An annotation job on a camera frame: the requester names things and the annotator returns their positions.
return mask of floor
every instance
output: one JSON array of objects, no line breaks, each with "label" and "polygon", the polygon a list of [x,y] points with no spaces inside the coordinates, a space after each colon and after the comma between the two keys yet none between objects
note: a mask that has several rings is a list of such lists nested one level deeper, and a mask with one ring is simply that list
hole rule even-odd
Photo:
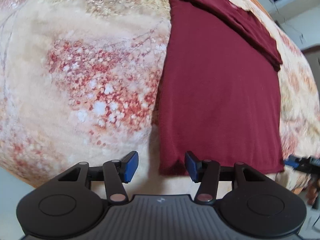
[{"label": "floor", "polygon": [[[19,240],[24,234],[16,218],[19,200],[33,190],[30,185],[18,180],[0,167],[0,240]],[[300,197],[305,200],[305,193]],[[300,236],[304,239],[320,239],[320,211],[307,207],[308,215]]]},{"label": "floor", "polygon": [[0,239],[18,240],[24,234],[16,218],[16,207],[20,199],[33,187],[18,180],[0,167]]}]

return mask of logo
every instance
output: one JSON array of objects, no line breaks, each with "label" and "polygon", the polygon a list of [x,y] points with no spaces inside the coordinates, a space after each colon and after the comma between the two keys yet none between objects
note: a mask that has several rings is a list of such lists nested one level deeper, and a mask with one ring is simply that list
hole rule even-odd
[{"label": "logo", "polygon": [[157,199],[157,201],[158,201],[159,203],[162,203],[162,202],[164,202],[164,201],[165,201],[165,198],[163,198],[163,197],[158,198],[158,199]]}]

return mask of patterned blanket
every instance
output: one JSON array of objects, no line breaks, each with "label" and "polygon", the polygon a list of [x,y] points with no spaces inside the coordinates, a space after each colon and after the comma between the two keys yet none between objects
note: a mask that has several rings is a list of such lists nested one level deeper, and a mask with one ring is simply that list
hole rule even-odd
[{"label": "patterned blanket", "polygon": [[[230,1],[277,41],[284,158],[319,157],[307,60],[252,0]],[[157,171],[156,95],[170,28],[168,0],[0,0],[0,165],[39,186],[77,162],[98,166],[137,150],[129,194],[193,195],[190,178]],[[270,176],[289,189],[308,179],[288,168]]]}]

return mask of bed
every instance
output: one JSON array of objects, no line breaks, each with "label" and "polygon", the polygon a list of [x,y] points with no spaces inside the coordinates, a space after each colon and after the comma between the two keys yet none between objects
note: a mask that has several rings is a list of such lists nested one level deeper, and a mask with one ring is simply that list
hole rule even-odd
[{"label": "bed", "polygon": [[[306,58],[256,0],[230,1],[277,42],[283,158],[320,157],[319,97]],[[195,194],[190,178],[158,175],[168,0],[0,0],[0,23],[0,166],[38,187],[80,161],[99,166],[137,150],[129,195]],[[268,176],[290,190],[308,181],[287,167]]]}]

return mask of folded fabric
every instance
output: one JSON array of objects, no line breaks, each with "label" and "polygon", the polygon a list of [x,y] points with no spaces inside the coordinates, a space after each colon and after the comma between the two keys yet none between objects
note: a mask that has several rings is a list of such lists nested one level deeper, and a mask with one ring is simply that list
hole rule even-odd
[{"label": "folded fabric", "polygon": [[276,41],[228,0],[170,0],[172,29],[159,106],[160,173],[185,174],[184,153],[223,166],[283,170],[282,64]]}]

